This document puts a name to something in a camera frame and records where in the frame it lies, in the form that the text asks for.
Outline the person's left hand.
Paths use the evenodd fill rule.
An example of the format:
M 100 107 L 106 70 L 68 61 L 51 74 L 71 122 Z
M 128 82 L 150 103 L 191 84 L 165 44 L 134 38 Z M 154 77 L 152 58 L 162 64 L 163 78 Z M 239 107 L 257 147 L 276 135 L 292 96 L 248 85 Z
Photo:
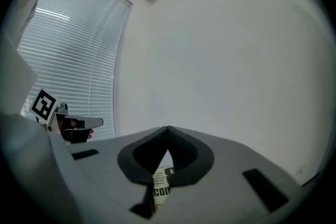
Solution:
M 86 142 L 87 139 L 92 138 L 93 129 L 90 130 L 78 130 L 76 127 L 77 121 L 72 119 L 60 119 L 58 120 L 58 126 L 62 137 L 71 143 Z

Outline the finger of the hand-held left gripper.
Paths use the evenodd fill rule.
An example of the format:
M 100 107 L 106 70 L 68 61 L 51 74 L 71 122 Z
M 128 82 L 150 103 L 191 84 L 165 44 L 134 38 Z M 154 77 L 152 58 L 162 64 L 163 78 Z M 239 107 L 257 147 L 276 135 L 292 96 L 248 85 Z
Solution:
M 102 118 L 90 118 L 90 117 L 77 118 L 78 129 L 94 129 L 101 126 L 103 126 Z

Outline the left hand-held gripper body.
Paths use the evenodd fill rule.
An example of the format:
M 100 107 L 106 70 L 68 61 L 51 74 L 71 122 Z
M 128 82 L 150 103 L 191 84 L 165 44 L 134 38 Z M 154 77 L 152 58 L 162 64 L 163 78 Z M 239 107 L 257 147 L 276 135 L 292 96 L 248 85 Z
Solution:
M 52 96 L 44 89 L 40 89 L 39 92 L 37 93 L 36 97 L 34 98 L 30 106 L 30 111 L 36 117 L 36 121 L 42 126 L 44 126 L 46 130 L 58 133 L 60 135 L 61 133 L 58 126 L 58 120 L 64 118 L 77 121 L 77 118 L 80 117 L 69 115 L 68 105 L 64 102 L 60 102 L 57 97 Z

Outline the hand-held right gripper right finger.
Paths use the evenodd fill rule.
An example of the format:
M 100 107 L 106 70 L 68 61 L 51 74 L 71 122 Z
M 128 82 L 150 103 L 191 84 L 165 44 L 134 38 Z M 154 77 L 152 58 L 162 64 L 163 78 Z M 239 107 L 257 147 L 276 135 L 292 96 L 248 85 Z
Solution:
M 195 185 L 173 187 L 157 212 L 158 223 L 277 223 L 303 197 L 303 188 L 283 169 L 250 147 L 222 137 L 180 128 L 214 153 L 210 171 Z M 243 176 L 257 170 L 288 202 L 270 212 Z

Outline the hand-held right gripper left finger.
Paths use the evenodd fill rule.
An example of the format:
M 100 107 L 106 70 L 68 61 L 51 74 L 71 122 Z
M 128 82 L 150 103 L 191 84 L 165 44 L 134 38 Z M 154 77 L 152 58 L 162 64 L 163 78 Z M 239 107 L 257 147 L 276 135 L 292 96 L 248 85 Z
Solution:
M 167 223 L 155 211 L 153 173 L 167 151 L 167 127 L 67 146 L 71 191 L 83 223 Z

